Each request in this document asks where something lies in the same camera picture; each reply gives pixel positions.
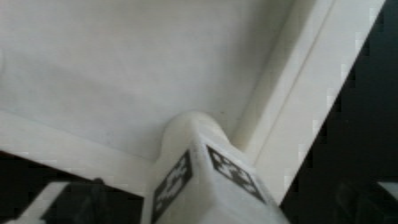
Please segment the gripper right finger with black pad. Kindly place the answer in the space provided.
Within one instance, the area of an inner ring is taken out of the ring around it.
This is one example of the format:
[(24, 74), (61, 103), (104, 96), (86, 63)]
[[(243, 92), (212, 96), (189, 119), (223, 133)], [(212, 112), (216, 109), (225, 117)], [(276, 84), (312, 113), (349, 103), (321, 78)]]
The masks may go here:
[(339, 184), (332, 224), (398, 224), (398, 181)]

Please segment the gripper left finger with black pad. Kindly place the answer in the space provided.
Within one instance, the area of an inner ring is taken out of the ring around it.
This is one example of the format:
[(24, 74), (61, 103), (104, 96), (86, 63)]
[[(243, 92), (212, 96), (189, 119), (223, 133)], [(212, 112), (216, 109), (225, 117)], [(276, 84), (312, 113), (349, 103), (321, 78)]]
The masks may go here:
[(109, 224), (102, 180), (51, 182), (10, 224)]

